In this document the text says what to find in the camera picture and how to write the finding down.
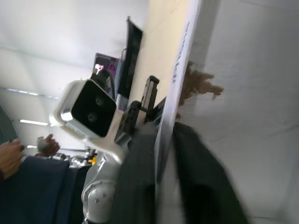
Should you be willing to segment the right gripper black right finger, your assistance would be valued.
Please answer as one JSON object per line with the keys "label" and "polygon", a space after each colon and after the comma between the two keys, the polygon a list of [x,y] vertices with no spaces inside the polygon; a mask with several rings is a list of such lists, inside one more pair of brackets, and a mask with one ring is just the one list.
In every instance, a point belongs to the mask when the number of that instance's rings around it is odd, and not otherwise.
{"label": "right gripper black right finger", "polygon": [[173,128],[181,200],[186,224],[248,224],[226,171],[196,131]]}

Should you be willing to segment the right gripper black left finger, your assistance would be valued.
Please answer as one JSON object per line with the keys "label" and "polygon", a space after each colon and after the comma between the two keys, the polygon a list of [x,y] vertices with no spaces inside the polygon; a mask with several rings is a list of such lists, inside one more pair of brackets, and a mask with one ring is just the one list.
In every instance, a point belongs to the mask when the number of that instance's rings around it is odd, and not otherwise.
{"label": "right gripper black left finger", "polygon": [[115,187],[113,224],[158,224],[157,134],[154,123],[135,132]]}

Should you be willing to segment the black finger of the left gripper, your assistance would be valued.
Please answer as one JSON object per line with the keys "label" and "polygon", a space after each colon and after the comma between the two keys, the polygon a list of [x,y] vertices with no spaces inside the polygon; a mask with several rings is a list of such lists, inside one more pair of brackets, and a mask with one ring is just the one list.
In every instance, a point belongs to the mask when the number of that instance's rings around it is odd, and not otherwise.
{"label": "black finger of the left gripper", "polygon": [[149,122],[161,118],[164,110],[165,101],[166,101],[166,97],[164,97],[149,113]]}
{"label": "black finger of the left gripper", "polygon": [[153,110],[157,97],[157,85],[159,82],[160,80],[155,76],[149,76],[147,79],[141,99],[141,107],[143,111],[150,112]]}

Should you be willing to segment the small grey object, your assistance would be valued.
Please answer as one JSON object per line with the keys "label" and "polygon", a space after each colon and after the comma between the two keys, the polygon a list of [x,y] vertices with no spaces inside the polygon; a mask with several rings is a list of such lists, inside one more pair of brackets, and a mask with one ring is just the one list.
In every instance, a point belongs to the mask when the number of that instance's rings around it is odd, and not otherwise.
{"label": "small grey object", "polygon": [[43,136],[37,139],[37,149],[39,152],[44,152],[48,147],[48,143]]}

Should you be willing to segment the white phone box lid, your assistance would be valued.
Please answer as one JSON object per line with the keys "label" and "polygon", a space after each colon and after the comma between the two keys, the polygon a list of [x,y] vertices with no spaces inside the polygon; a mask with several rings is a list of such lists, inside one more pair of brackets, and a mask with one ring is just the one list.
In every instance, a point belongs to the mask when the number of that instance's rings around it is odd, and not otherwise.
{"label": "white phone box lid", "polygon": [[192,68],[224,87],[180,108],[254,224],[299,224],[299,0],[201,0]]}

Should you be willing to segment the person's right hand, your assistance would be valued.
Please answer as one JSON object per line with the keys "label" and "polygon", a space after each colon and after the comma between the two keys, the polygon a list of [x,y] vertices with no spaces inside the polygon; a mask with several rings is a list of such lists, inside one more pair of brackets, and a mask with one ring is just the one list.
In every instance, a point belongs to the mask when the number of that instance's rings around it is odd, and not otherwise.
{"label": "person's right hand", "polygon": [[44,137],[48,143],[48,147],[44,152],[37,151],[36,156],[49,157],[55,155],[60,149],[59,143],[53,138],[53,134],[49,134],[47,137]]}

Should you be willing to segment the person's left hand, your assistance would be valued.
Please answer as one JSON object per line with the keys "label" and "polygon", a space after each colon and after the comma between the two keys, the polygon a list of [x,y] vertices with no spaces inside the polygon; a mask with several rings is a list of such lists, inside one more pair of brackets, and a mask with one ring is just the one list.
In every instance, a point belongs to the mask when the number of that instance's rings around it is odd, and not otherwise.
{"label": "person's left hand", "polygon": [[19,139],[0,145],[0,182],[15,175],[20,167],[24,146]]}

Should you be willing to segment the black monitor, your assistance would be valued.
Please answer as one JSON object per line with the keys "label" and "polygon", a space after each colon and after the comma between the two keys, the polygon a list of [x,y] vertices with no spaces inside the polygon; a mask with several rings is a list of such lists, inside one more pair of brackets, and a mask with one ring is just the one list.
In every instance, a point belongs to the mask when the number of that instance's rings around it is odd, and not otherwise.
{"label": "black monitor", "polygon": [[143,31],[131,21],[130,16],[127,17],[126,22],[127,43],[125,47],[125,57],[120,71],[118,94],[125,98],[129,98]]}

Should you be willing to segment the purple lit screen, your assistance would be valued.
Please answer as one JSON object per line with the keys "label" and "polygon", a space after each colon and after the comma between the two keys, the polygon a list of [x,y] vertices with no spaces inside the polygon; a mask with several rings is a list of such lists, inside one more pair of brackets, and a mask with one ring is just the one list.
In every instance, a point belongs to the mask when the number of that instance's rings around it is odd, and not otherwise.
{"label": "purple lit screen", "polygon": [[119,59],[104,54],[96,53],[93,68],[96,69],[96,75],[101,70],[110,71],[115,77]]}

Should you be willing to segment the blue cloth garment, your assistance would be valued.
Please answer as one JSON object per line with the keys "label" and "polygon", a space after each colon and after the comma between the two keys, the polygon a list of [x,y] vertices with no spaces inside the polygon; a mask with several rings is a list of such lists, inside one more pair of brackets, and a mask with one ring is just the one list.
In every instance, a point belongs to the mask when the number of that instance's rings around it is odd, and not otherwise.
{"label": "blue cloth garment", "polygon": [[0,183],[0,224],[82,224],[88,170],[28,156],[15,175]]}

